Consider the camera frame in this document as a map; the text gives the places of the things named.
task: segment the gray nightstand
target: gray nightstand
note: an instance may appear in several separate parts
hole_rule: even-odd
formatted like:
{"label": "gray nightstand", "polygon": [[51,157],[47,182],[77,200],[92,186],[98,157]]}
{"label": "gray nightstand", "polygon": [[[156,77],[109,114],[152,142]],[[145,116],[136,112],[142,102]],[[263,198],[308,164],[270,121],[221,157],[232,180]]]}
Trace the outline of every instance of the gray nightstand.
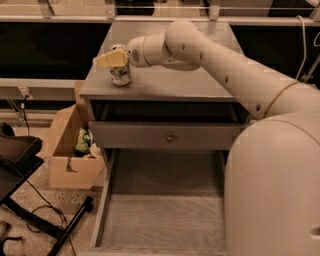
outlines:
{"label": "gray nightstand", "polygon": [[[115,21],[100,53],[168,24]],[[196,25],[241,51],[228,24]],[[81,255],[221,255],[221,152],[247,127],[248,113],[202,68],[131,67],[131,76],[119,88],[108,69],[93,66],[80,92],[108,169],[92,251]]]}

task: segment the cabinet top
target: cabinet top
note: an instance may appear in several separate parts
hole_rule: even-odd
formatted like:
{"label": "cabinet top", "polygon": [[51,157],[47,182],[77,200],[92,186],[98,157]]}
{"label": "cabinet top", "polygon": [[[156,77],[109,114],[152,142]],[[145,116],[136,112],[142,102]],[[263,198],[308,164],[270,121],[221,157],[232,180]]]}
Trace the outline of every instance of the cabinet top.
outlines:
{"label": "cabinet top", "polygon": [[[102,44],[99,54],[113,44],[127,44],[142,35],[164,33],[170,22],[115,21]],[[236,52],[242,52],[228,23],[195,22],[207,36]],[[161,66],[136,68],[130,65],[131,83],[117,87],[108,68],[95,65],[86,78],[80,95],[88,99],[110,100],[174,100],[234,101],[234,98],[203,68],[176,71]]]}

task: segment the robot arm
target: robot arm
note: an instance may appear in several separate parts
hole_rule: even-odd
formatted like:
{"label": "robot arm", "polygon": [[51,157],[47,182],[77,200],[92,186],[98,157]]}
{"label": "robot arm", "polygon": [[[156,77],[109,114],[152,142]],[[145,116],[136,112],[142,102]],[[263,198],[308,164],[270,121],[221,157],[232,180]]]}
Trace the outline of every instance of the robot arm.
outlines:
{"label": "robot arm", "polygon": [[135,38],[127,51],[137,67],[203,67],[256,119],[320,109],[319,90],[211,41],[190,21],[171,23],[164,35]]}
{"label": "robot arm", "polygon": [[134,66],[201,66],[263,119],[230,149],[228,256],[319,255],[319,90],[212,42],[188,21],[171,23],[159,37],[134,39],[127,51]]}

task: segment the cardboard box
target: cardboard box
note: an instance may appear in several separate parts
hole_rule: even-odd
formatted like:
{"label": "cardboard box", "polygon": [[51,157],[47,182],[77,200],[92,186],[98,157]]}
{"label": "cardboard box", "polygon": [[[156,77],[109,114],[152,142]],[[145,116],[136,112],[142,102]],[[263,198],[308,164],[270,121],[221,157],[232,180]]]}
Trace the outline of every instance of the cardboard box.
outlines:
{"label": "cardboard box", "polygon": [[83,80],[76,80],[74,82],[74,95],[75,95],[75,100],[76,100],[76,104],[77,104],[77,108],[78,108],[81,120],[85,125],[84,128],[88,128],[89,115],[88,115],[87,106],[84,99],[82,99],[79,95],[83,84],[84,84]]}
{"label": "cardboard box", "polygon": [[77,105],[58,111],[39,156],[51,157],[49,186],[90,189],[105,167],[103,159],[75,157],[79,129],[85,127]]}

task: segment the drawer knob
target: drawer knob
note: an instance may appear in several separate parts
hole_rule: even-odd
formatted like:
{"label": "drawer knob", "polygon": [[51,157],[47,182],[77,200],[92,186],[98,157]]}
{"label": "drawer knob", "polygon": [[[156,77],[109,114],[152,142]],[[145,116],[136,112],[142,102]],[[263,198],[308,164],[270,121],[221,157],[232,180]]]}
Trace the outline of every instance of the drawer knob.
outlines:
{"label": "drawer knob", "polygon": [[167,135],[166,139],[167,139],[167,142],[173,142],[174,141],[174,136],[171,133],[169,133]]}

